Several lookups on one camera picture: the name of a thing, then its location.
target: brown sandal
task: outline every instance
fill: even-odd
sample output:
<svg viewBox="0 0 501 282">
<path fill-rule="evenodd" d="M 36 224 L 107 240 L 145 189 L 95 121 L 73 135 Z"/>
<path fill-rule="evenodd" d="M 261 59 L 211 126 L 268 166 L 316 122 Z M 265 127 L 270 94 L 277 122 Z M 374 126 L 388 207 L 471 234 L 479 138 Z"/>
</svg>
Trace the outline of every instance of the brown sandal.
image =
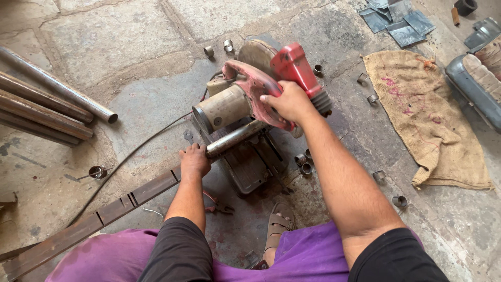
<svg viewBox="0 0 501 282">
<path fill-rule="evenodd" d="M 285 231 L 292 231 L 295 228 L 296 223 L 294 222 L 294 213 L 292 209 L 285 203 L 276 203 L 268 222 L 268 238 L 266 239 L 265 252 L 269 248 L 276 248 L 279 246 L 280 236 L 272 236 L 273 234 L 283 234 Z"/>
</svg>

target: burlap sack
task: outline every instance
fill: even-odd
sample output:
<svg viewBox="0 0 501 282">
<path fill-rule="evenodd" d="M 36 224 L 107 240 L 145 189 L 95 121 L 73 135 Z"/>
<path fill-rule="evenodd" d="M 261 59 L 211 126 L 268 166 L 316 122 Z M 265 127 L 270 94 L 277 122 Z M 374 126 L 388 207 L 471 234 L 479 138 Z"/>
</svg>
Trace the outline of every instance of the burlap sack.
<svg viewBox="0 0 501 282">
<path fill-rule="evenodd" d="M 393 127 L 420 165 L 413 186 L 493 188 L 476 135 L 433 61 L 382 51 L 364 63 Z"/>
</svg>

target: rusty metal pipe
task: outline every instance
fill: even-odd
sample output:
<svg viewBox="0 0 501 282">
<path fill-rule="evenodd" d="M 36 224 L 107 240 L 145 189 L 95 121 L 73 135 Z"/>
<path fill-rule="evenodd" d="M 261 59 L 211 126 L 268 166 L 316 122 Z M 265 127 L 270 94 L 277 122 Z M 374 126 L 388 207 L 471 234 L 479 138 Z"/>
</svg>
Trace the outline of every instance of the rusty metal pipe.
<svg viewBox="0 0 501 282">
<path fill-rule="evenodd" d="M 4 90 L 0 90 L 0 109 L 38 122 L 71 136 L 87 140 L 92 137 L 92 130 L 76 121 L 56 113 Z"/>
<path fill-rule="evenodd" d="M 27 118 L 15 115 L 13 113 L 4 111 L 0 109 L 0 123 L 20 130 L 26 133 L 33 134 L 35 136 L 63 144 L 69 147 L 74 147 L 80 142 L 80 139 L 68 135 L 66 133 L 62 133 L 45 125 L 36 123 Z"/>
<path fill-rule="evenodd" d="M 216 158 L 217 155 L 256 134 L 259 130 L 265 128 L 266 125 L 266 123 L 260 120 L 253 120 L 210 143 L 207 146 L 207 153 L 205 155 L 209 159 Z"/>
<path fill-rule="evenodd" d="M 99 104 L 84 93 L 62 83 L 54 75 L 48 73 L 39 66 L 30 62 L 28 59 L 16 54 L 14 51 L 3 45 L 0 45 L 0 56 L 8 60 L 13 65 L 34 76 L 35 78 L 39 79 L 40 81 L 51 86 L 66 98 L 71 99 L 84 109 L 104 119 L 108 123 L 114 123 L 118 120 L 118 115 L 110 111 L 108 108 Z"/>
<path fill-rule="evenodd" d="M 46 107 L 83 123 L 90 123 L 94 116 L 88 111 L 66 102 L 45 91 L 0 71 L 0 89 Z"/>
</svg>

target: stained floor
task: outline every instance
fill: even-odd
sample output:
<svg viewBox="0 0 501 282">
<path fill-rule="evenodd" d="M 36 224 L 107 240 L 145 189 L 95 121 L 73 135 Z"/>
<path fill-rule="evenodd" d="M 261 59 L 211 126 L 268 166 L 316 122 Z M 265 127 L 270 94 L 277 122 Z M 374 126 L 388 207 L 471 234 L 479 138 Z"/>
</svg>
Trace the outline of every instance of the stained floor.
<svg viewBox="0 0 501 282">
<path fill-rule="evenodd" d="M 463 40 L 472 24 L 486 17 L 501 21 L 497 0 L 478 9 L 455 27 L 451 1 L 412 0 L 437 26 L 428 40 L 408 50 L 435 57 L 440 67 L 467 51 Z M 381 105 L 370 106 L 370 86 L 356 78 L 365 67 L 360 55 L 399 50 L 391 36 L 373 34 L 357 11 L 364 0 L 250 0 L 247 2 L 180 0 L 10 0 L 0 4 L 0 43 L 118 113 L 119 121 L 95 120 L 94 136 L 67 148 L 0 125 L 0 191 L 15 190 L 16 208 L 0 212 L 0 253 L 46 239 L 62 230 L 99 182 L 86 178 L 92 165 L 114 166 L 147 136 L 190 111 L 205 82 L 234 54 L 222 50 L 225 39 L 238 49 L 247 37 L 276 45 L 299 42 L 311 64 L 324 67 L 323 84 L 333 102 L 332 129 L 369 173 L 384 170 L 381 190 L 390 199 L 405 195 L 409 207 L 398 210 L 421 237 L 426 251 L 451 281 L 501 279 L 501 137 L 471 107 L 459 100 L 482 145 L 495 191 L 430 186 L 420 191 L 410 183 L 417 165 L 393 129 Z M 207 60 L 202 48 L 213 46 Z M 0 70 L 38 85 L 0 63 Z M 112 202 L 178 164 L 177 151 L 188 145 L 182 133 L 193 130 L 190 118 L 140 149 L 98 194 L 86 213 Z M 244 267 L 249 251 L 261 254 L 268 215 L 274 203 L 289 203 L 298 226 L 329 220 L 316 173 L 299 174 L 293 156 L 306 148 L 303 138 L 272 130 L 289 160 L 284 182 L 297 192 L 280 194 L 276 181 L 245 199 L 232 190 L 218 164 L 203 179 L 205 188 L 236 208 L 234 215 L 208 214 L 206 237 L 213 255 Z M 163 215 L 176 187 L 143 207 Z M 101 230 L 158 228 L 160 215 L 138 208 Z M 43 281 L 56 259 L 23 281 Z"/>
</svg>

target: foot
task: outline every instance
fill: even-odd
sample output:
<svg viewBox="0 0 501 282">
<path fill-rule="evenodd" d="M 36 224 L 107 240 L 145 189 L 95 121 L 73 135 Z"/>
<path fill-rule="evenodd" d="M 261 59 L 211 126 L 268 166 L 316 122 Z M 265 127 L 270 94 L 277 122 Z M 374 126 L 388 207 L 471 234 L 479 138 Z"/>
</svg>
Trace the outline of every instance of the foot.
<svg viewBox="0 0 501 282">
<path fill-rule="evenodd" d="M 272 266 L 275 262 L 275 251 L 282 233 L 294 230 L 295 226 L 292 209 L 284 203 L 277 203 L 270 214 L 268 239 L 263 254 L 263 259 L 266 260 L 269 266 Z"/>
</svg>

